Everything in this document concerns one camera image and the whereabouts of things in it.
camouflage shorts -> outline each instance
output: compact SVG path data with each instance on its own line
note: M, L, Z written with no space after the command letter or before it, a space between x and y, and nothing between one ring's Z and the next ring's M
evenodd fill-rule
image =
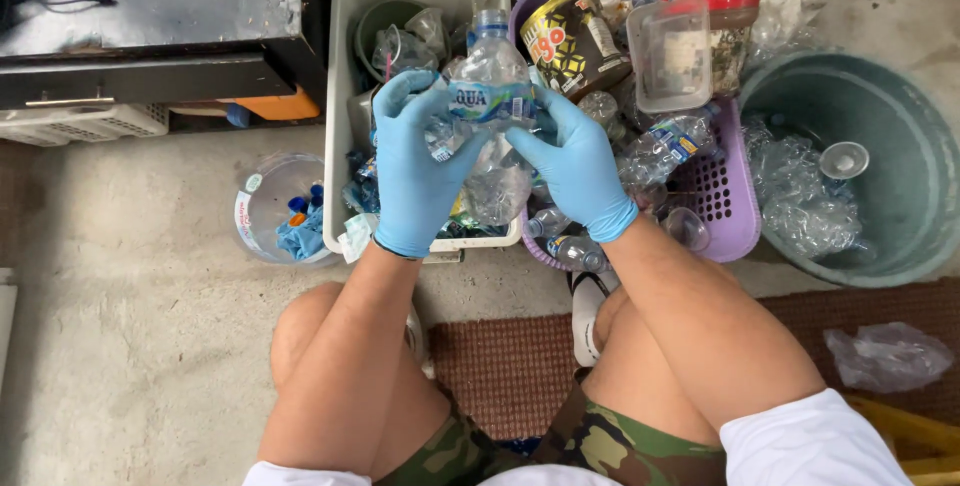
M453 405L439 431L378 486L475 486L511 468L533 464L583 467L624 486L726 484L722 448L692 443L625 417L584 394L578 371L540 446L528 459L498 447Z

cabinet drawer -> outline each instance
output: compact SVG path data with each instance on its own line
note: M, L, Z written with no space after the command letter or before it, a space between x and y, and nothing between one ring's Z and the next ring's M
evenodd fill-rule
M0 107L6 109L39 101L100 98L115 103L156 103L295 92L263 53L0 64Z

chocolate drink can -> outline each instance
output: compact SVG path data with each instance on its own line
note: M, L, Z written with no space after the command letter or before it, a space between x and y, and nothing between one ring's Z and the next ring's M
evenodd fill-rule
M633 70L603 20L600 0L548 1L527 19L520 36L550 88L574 103Z

drawer handle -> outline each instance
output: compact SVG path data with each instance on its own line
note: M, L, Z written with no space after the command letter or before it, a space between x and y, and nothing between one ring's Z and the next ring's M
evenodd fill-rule
M96 98L47 99L47 91L44 90L40 95L39 101L27 101L25 104L31 109L45 109L49 107L78 107L81 105L113 105L114 99L104 98L102 91L103 88L98 86Z

hand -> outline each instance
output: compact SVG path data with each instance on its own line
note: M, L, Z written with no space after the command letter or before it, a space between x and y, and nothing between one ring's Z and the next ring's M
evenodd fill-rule
M517 127L507 141L543 175L550 196L596 242L619 237L637 218L637 204L623 192L610 141L600 124L551 90L534 88L537 105L558 126L561 147L551 147Z
M449 160L433 159L424 128L430 117L449 111L453 95L426 90L406 106L404 100L429 88L436 77L426 71L404 72L373 98L380 187L380 224L374 235L381 246L407 257L426 257L430 252L488 138L474 135Z

